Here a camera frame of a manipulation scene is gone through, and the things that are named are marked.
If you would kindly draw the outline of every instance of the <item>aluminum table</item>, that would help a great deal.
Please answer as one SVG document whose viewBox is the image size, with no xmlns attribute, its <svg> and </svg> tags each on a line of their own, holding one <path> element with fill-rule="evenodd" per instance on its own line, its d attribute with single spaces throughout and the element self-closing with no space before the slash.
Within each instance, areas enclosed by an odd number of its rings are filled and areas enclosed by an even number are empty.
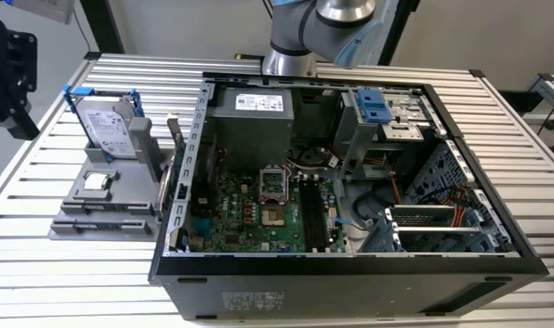
<svg viewBox="0 0 554 328">
<path fill-rule="evenodd" d="M 98 90 L 135 88 L 162 148 L 173 145 L 165 116 L 188 133 L 201 72 L 258 74 L 252 60 L 186 60 L 102 55 L 85 60 L 69 84 Z M 549 276 L 461 318 L 374 321 L 296 320 L 221 323 L 304 327 L 554 327 L 554 156 L 485 78 L 464 70 L 318 64 L 318 76 L 432 84 L 483 169 L 549 269 Z M 55 99 L 0 177 L 0 325 L 149 327 L 182 321 L 165 291 L 149 286 L 154 243 L 49 241 L 61 199 L 81 169 L 85 136 Z"/>
</svg>

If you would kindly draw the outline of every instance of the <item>ram slot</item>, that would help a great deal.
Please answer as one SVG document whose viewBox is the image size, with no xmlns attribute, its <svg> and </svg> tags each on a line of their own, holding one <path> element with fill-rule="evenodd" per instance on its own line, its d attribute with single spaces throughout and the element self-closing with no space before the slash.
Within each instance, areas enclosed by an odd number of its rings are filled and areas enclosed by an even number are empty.
<svg viewBox="0 0 554 328">
<path fill-rule="evenodd" d="M 326 247 L 326 229 L 322 217 L 321 194 L 317 180 L 298 181 L 304 244 L 306 251 L 322 252 Z"/>
</svg>

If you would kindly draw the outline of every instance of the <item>blue connector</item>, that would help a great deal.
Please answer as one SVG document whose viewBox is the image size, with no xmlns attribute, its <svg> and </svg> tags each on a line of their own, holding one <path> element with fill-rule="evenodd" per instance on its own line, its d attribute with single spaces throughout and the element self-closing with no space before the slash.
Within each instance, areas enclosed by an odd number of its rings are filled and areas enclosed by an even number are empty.
<svg viewBox="0 0 554 328">
<path fill-rule="evenodd" d="M 357 89 L 357 105 L 366 123 L 388 123 L 392 120 L 392 113 L 378 90 Z"/>
<path fill-rule="evenodd" d="M 194 220 L 194 235 L 205 241 L 212 240 L 212 220 L 197 218 Z"/>
</svg>

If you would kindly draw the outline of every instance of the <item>blue plastic latch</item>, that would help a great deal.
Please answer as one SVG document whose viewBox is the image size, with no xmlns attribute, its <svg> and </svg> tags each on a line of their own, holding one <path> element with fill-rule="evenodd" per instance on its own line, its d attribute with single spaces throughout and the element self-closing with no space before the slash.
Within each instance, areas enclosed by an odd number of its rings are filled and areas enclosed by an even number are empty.
<svg viewBox="0 0 554 328">
<path fill-rule="evenodd" d="M 135 89 L 130 90 L 130 97 L 134 100 L 134 114 L 137 117 L 143 118 L 145 112 L 142 111 L 142 101 L 139 100 L 139 94 Z"/>
<path fill-rule="evenodd" d="M 388 123 L 392 120 L 392 113 L 378 90 L 357 89 L 357 105 L 366 123 Z"/>
<path fill-rule="evenodd" d="M 194 220 L 194 234 L 202 237 L 204 240 L 212 239 L 212 220 L 196 219 Z"/>
<path fill-rule="evenodd" d="M 71 94 L 75 94 L 78 96 L 90 96 L 93 94 L 93 88 L 91 87 L 77 87 Z"/>
</svg>

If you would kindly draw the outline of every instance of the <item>green circuit board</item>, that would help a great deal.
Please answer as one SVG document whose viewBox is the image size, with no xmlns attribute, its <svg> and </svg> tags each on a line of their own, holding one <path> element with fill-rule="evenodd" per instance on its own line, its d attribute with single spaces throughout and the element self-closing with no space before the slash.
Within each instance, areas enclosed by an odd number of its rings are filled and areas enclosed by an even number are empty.
<svg viewBox="0 0 554 328">
<path fill-rule="evenodd" d="M 280 178 L 274 176 L 274 183 L 269 183 L 272 190 L 285 188 L 276 186 L 277 179 Z M 318 190 L 322 201 L 322 220 L 326 231 L 329 231 L 328 228 L 332 223 L 329 208 L 336 208 L 333 186 L 329 180 L 321 181 Z M 196 245 L 189 243 L 192 251 L 305 252 L 298 181 L 296 178 L 290 178 L 288 181 L 288 191 L 289 197 L 285 205 L 258 204 L 257 175 L 221 175 L 214 200 L 214 214 L 210 218 L 210 238 L 202 242 L 198 240 Z M 336 228 L 336 232 L 337 239 L 329 244 L 328 248 L 330 252 L 344 252 L 344 233 L 340 227 Z"/>
</svg>

